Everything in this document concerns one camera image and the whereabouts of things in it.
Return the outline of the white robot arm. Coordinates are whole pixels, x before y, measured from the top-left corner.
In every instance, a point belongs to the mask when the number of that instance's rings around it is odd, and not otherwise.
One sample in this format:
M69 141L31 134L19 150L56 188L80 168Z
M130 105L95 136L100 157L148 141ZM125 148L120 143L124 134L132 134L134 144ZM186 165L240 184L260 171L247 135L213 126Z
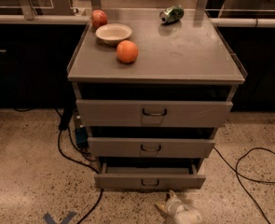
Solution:
M203 217L194 206L183 202L173 190L164 202L156 203L157 208L172 217L175 224L203 224Z

